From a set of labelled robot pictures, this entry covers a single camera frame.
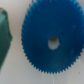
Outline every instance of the gear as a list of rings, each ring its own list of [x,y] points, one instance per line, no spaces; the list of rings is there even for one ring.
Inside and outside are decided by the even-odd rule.
[[[48,40],[59,38],[60,45],[51,50]],[[22,28],[22,45],[36,69],[57,73],[68,69],[82,52],[84,16],[75,0],[37,0],[30,5]]]
[[[0,70],[11,45],[12,35],[9,29],[8,14],[0,8]]]

